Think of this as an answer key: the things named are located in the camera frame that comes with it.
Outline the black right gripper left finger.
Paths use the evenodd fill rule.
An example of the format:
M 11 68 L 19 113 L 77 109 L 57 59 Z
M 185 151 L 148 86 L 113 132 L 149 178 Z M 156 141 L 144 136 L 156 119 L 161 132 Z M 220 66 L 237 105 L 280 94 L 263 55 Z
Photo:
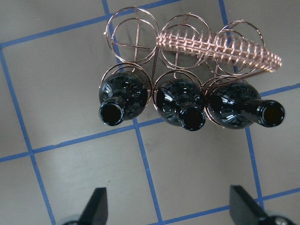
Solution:
M 81 214 L 82 225 L 106 225 L 108 219 L 107 190 L 98 187 Z

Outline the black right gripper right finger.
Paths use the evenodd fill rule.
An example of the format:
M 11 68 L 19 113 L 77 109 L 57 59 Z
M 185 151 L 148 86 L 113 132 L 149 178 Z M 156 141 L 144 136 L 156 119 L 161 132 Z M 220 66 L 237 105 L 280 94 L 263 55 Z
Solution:
M 235 225 L 263 225 L 268 215 L 240 185 L 231 185 L 229 214 Z

